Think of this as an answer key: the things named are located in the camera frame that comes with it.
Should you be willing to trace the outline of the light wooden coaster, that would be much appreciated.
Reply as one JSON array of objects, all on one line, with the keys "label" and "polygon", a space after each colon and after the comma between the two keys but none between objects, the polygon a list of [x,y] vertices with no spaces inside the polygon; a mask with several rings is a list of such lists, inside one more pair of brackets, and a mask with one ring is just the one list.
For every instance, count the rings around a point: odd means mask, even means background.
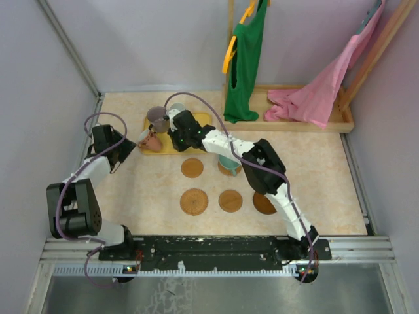
[{"label": "light wooden coaster", "polygon": [[181,164],[181,172],[188,178],[199,177],[204,170],[203,163],[197,158],[188,158]]}]

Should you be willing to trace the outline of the pink mug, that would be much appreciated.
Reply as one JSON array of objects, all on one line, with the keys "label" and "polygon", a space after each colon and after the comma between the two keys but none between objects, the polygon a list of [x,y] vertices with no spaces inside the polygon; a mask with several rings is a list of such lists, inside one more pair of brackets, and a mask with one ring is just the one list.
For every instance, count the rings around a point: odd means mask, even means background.
[{"label": "pink mug", "polygon": [[141,132],[137,139],[137,146],[152,152],[160,152],[163,148],[162,141],[150,129]]}]

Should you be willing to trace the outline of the teal mug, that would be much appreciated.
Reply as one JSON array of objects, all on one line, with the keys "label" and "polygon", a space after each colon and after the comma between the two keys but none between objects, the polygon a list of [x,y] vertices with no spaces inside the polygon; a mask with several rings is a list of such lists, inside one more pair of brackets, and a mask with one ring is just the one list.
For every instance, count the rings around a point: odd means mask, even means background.
[{"label": "teal mug", "polygon": [[236,169],[240,164],[238,162],[235,162],[234,160],[231,160],[227,157],[224,157],[222,155],[219,155],[218,161],[220,164],[222,164],[223,167],[227,169]]}]

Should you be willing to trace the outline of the large woven rattan coaster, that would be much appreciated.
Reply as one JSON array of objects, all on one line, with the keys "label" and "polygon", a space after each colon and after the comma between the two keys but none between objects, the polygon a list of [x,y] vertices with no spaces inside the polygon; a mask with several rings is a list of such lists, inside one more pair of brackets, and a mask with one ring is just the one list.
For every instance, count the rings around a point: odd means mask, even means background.
[{"label": "large woven rattan coaster", "polygon": [[191,216],[202,214],[208,206],[207,194],[198,188],[186,190],[180,197],[180,207],[182,211]]}]

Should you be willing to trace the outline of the small orange wooden coaster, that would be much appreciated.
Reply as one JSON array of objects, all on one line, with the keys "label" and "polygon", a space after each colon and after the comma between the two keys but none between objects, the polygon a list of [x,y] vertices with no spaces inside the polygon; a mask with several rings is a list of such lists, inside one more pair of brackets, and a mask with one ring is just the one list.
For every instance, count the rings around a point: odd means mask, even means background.
[{"label": "small orange wooden coaster", "polygon": [[237,212],[243,204],[241,194],[235,190],[225,190],[219,196],[220,208],[228,213]]}]

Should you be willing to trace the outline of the large brown wooden coaster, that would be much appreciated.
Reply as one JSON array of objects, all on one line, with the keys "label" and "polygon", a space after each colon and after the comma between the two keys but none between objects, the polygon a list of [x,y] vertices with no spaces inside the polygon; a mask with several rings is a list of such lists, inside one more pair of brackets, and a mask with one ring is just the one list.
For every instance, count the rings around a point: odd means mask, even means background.
[{"label": "large brown wooden coaster", "polygon": [[257,192],[253,195],[253,205],[258,212],[264,215],[273,215],[277,212],[269,199],[265,195]]}]

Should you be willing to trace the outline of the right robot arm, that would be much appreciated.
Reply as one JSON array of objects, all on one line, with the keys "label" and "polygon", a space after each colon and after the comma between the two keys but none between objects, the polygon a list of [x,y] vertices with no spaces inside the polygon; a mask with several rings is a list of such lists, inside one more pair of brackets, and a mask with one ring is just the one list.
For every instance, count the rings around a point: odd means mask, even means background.
[{"label": "right robot arm", "polygon": [[239,163],[250,187],[266,196],[281,215],[287,235],[294,241],[293,253],[305,259],[315,252],[319,234],[293,199],[286,167],[266,139],[243,141],[214,126],[201,126],[188,110],[172,109],[167,120],[170,121],[168,135],[175,150],[198,149]]}]

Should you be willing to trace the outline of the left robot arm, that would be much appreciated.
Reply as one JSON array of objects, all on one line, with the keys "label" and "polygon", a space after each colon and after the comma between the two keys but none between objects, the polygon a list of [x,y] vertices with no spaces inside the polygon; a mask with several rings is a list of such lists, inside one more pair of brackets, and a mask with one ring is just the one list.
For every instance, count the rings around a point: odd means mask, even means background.
[{"label": "left robot arm", "polygon": [[95,194],[102,180],[116,171],[136,144],[111,125],[92,128],[93,144],[82,166],[62,182],[46,188],[50,233],[56,239],[92,240],[127,260],[136,252],[136,243],[127,227],[102,218]]}]

